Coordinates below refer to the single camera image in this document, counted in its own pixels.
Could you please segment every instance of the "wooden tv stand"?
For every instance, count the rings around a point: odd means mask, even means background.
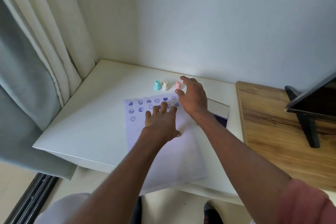
[[[285,112],[285,90],[237,82],[244,142],[311,186],[336,191],[336,124],[316,121],[321,147],[311,148],[294,113]]]

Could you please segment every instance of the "person's left arm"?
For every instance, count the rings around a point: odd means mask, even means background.
[[[176,130],[176,111],[173,106],[167,112],[167,103],[162,102],[161,110],[154,106],[153,115],[146,112],[146,127],[132,150],[65,224],[130,222],[155,156],[168,141],[181,135]]]

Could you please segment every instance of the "gray curtain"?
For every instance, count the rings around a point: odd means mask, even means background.
[[[32,147],[60,109],[50,74],[0,0],[0,161],[71,178],[76,165]]]

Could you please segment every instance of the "hand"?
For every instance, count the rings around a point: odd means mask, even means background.
[[[175,93],[179,96],[179,101],[184,110],[193,118],[198,114],[208,113],[208,99],[200,84],[195,78],[181,76],[183,84],[187,86],[187,93],[176,89]]]
[[[167,112],[167,103],[161,103],[161,110],[156,105],[153,107],[153,115],[146,111],[145,128],[147,133],[162,138],[164,143],[175,137],[180,137],[181,133],[176,130],[176,111],[177,107],[172,106]]]

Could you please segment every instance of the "red shirt sleeve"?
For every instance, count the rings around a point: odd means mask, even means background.
[[[281,196],[279,224],[298,223],[336,224],[336,207],[322,190],[293,179]]]

